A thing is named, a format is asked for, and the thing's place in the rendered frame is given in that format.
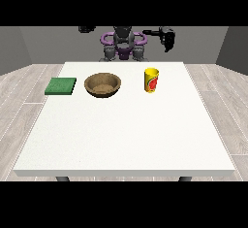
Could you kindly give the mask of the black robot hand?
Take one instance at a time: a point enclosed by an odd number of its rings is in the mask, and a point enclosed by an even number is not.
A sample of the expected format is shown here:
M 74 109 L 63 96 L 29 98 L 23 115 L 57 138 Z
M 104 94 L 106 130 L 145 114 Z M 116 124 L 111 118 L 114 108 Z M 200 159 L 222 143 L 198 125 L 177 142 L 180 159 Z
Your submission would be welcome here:
M 79 26 L 78 31 L 80 33 L 90 33 L 96 29 L 96 26 Z
M 143 30 L 142 33 L 148 36 L 158 37 L 165 48 L 165 52 L 173 49 L 175 32 L 169 26 L 160 26 L 158 30 Z

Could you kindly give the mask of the yellow cup with melon print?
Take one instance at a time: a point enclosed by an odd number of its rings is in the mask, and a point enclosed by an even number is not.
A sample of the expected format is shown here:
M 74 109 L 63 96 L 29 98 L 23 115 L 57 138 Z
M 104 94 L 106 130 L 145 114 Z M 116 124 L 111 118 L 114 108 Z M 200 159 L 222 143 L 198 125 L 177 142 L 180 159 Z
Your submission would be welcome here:
M 159 70 L 156 68 L 146 68 L 144 70 L 144 90 L 153 93 L 156 90 Z

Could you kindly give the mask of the brown wooden bowl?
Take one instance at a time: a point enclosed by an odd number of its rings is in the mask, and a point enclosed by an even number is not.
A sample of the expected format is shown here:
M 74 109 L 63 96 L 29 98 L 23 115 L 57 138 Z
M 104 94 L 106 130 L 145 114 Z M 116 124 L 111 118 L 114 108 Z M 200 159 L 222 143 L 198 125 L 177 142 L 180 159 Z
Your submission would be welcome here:
M 121 86 L 121 79 L 111 73 L 97 73 L 84 81 L 86 91 L 96 98 L 109 98 Z

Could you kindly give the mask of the green square pad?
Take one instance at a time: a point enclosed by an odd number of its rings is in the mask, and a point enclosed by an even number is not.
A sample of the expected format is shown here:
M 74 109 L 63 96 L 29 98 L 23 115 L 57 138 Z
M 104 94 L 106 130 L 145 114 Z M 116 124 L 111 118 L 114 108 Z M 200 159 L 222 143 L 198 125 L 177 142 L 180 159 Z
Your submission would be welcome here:
M 76 82 L 76 78 L 52 78 L 46 87 L 45 95 L 71 95 Z

